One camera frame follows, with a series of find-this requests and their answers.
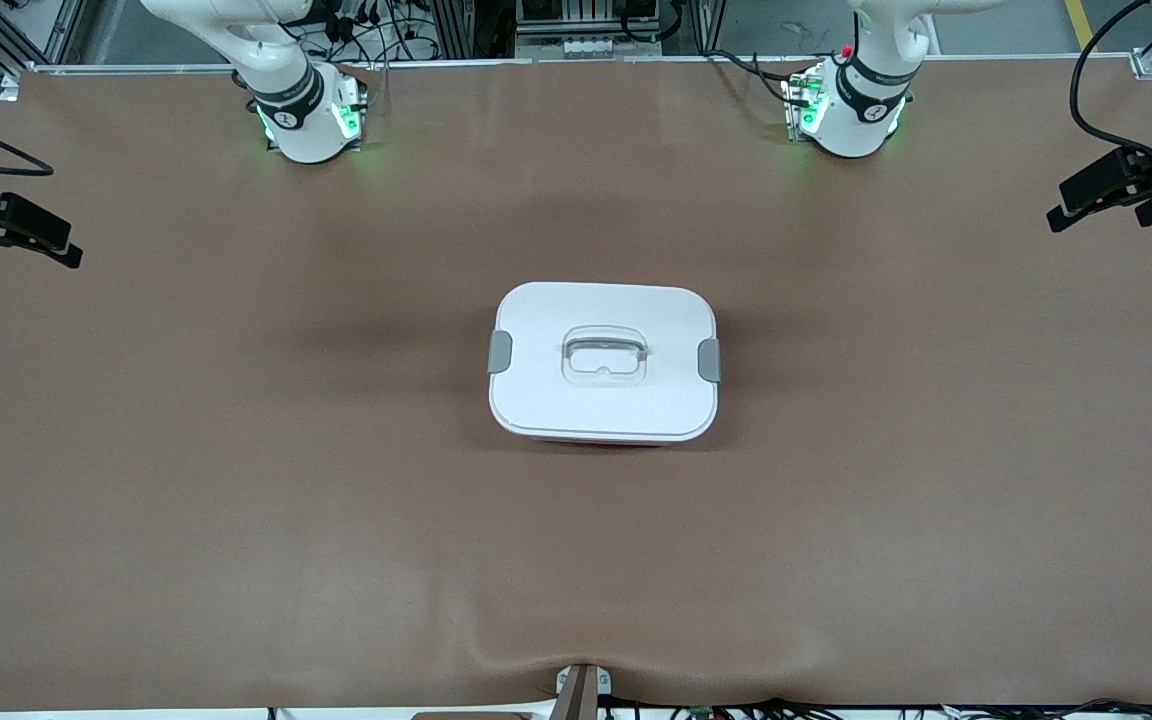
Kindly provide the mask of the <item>black equipment box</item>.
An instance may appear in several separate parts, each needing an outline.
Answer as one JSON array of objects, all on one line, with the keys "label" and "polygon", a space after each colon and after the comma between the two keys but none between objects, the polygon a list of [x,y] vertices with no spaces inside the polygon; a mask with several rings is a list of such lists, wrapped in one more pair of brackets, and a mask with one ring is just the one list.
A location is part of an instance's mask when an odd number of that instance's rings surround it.
[{"label": "black equipment box", "polygon": [[515,0],[517,35],[662,35],[662,0]]}]

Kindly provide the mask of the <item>silver base connector panel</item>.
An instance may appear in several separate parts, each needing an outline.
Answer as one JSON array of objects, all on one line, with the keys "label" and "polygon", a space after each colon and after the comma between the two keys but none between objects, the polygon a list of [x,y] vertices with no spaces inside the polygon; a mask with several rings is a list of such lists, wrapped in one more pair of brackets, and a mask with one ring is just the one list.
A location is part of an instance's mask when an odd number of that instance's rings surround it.
[{"label": "silver base connector panel", "polygon": [[791,73],[780,82],[786,101],[788,138],[801,143],[814,141],[829,106],[829,94],[824,90],[824,63]]},{"label": "silver base connector panel", "polygon": [[369,106],[369,88],[365,82],[338,69],[329,97],[332,97],[332,115],[338,122],[346,146],[361,142]]}]

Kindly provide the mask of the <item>white box lid grey handle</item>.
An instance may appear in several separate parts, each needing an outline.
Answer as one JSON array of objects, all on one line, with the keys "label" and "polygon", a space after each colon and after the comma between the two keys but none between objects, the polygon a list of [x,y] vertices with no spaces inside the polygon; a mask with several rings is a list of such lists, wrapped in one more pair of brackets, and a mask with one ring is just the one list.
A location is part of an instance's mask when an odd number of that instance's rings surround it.
[{"label": "white box lid grey handle", "polygon": [[497,306],[486,373],[513,434],[687,442],[717,419],[717,314],[682,287],[529,282]]}]

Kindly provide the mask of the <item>aluminium frame post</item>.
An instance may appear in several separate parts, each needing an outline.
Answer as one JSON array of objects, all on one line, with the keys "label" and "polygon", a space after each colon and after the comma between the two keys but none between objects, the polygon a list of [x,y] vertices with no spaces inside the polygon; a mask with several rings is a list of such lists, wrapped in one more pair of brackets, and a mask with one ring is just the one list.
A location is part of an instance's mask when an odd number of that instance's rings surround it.
[{"label": "aluminium frame post", "polygon": [[50,65],[61,65],[70,54],[81,29],[86,22],[93,0],[31,0],[29,8],[41,3],[41,18],[46,20],[44,56]]},{"label": "aluminium frame post", "polygon": [[692,13],[692,40],[702,55],[721,50],[723,15],[730,0],[687,0]]},{"label": "aluminium frame post", "polygon": [[467,60],[476,51],[476,0],[429,0],[431,18],[439,35],[440,55]]}]

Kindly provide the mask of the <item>silver table edge rail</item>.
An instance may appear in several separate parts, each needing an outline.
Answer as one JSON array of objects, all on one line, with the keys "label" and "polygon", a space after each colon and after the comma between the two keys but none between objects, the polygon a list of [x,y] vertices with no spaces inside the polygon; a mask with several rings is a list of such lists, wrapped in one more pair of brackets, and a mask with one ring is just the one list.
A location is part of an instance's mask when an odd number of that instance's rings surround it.
[{"label": "silver table edge rail", "polygon": [[[923,67],[931,67],[934,61],[1075,61],[1076,53],[1030,53],[1030,54],[992,54],[992,55],[946,55],[932,54],[924,60]],[[605,56],[581,58],[576,63],[702,63],[704,56]],[[372,70],[376,68],[461,68],[461,67],[500,67],[500,65],[556,65],[556,59],[462,59],[430,61],[344,61],[338,65],[347,68]],[[187,65],[37,65],[28,63],[26,70],[46,76],[197,76],[197,74],[229,74],[233,65],[225,63],[187,63]]]}]

